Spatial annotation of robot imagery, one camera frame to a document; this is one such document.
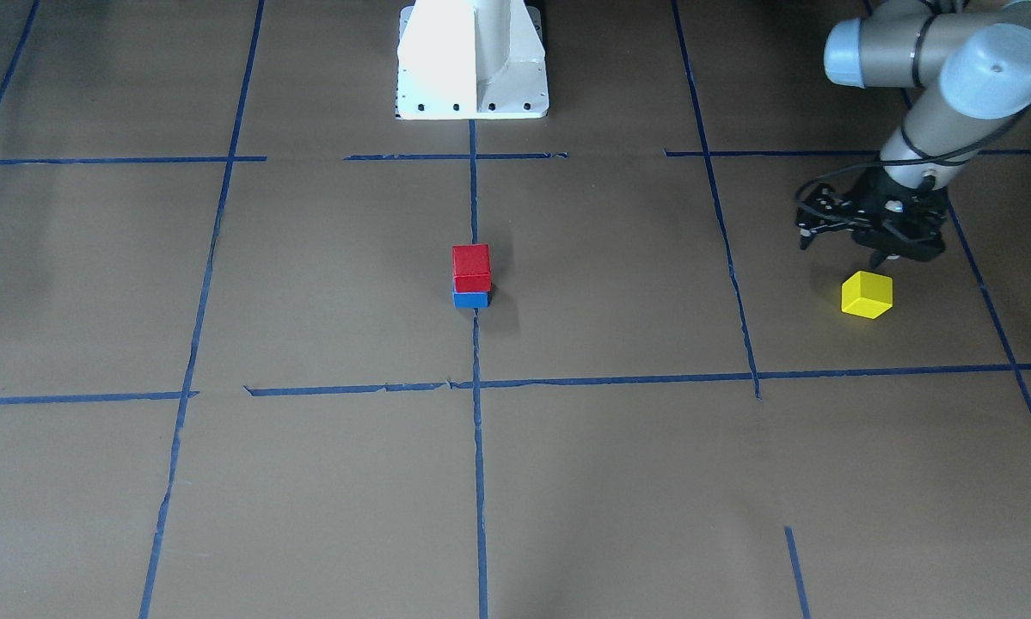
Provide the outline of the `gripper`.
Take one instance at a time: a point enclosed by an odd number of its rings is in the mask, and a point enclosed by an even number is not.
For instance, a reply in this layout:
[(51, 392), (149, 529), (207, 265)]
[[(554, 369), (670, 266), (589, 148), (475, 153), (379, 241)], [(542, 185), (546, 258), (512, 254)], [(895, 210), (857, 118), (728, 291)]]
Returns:
[(882, 168), (856, 181), (856, 215), (865, 226), (856, 229), (856, 245), (874, 252), (873, 262), (889, 257), (928, 262), (945, 251), (942, 226), (947, 222), (947, 188), (928, 175), (914, 188), (892, 180)]

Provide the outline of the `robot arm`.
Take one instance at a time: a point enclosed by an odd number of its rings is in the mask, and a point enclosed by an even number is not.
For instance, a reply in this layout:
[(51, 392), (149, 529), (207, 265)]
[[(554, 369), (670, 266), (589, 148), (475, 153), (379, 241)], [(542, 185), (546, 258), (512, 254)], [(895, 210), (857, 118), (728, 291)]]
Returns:
[(1031, 1), (966, 12), (960, 1), (886, 1), (841, 22), (823, 51), (831, 83), (920, 97), (847, 193), (821, 187), (799, 211), (802, 246), (846, 229), (873, 264), (945, 250), (951, 181), (1031, 107)]

